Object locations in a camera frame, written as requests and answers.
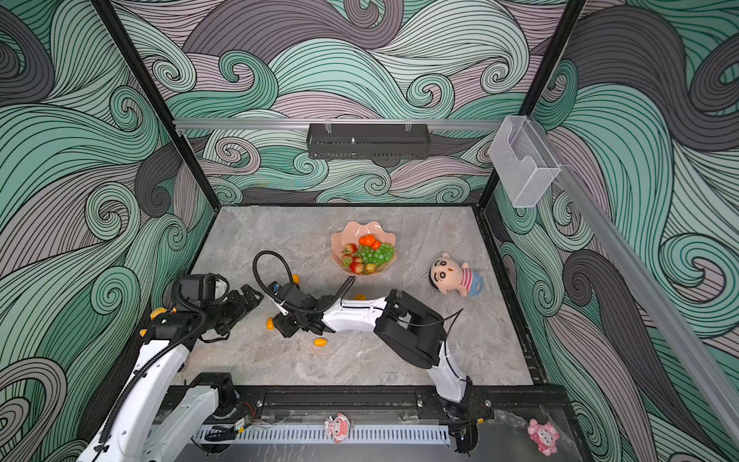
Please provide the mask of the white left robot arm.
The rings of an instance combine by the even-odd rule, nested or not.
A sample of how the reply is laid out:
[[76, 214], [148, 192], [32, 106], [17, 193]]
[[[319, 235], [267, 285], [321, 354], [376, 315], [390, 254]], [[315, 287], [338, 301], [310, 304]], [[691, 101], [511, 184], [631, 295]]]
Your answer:
[[256, 416], [230, 373], [200, 373], [161, 423], [157, 414], [197, 343], [225, 341], [264, 296], [248, 285], [233, 289], [221, 275], [186, 275], [171, 289], [172, 306], [154, 310], [140, 336], [136, 366], [81, 461], [173, 461], [209, 419], [212, 449], [239, 436]]

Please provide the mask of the green grape bunch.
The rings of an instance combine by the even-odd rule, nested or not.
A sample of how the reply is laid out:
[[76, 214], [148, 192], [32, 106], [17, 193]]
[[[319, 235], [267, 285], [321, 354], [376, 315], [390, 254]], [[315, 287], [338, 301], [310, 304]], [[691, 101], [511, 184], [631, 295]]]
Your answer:
[[373, 248], [372, 246], [359, 246], [358, 250], [354, 253], [354, 256], [360, 258], [364, 264], [381, 266], [390, 262], [395, 256], [395, 253], [396, 249], [393, 246], [383, 243], [377, 248]]

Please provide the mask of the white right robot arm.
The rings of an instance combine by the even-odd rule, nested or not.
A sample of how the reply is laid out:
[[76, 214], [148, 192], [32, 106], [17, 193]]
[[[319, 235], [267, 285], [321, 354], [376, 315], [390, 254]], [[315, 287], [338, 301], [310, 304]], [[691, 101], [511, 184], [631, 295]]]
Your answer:
[[448, 333], [459, 314], [445, 318], [398, 289], [375, 300], [349, 300], [346, 293], [355, 280], [348, 277], [335, 294], [320, 298], [305, 294], [294, 282], [262, 285], [279, 310], [273, 327], [285, 338], [300, 330], [319, 337], [371, 332], [402, 360], [428, 373], [448, 418], [470, 419], [473, 381], [462, 373], [448, 346]]

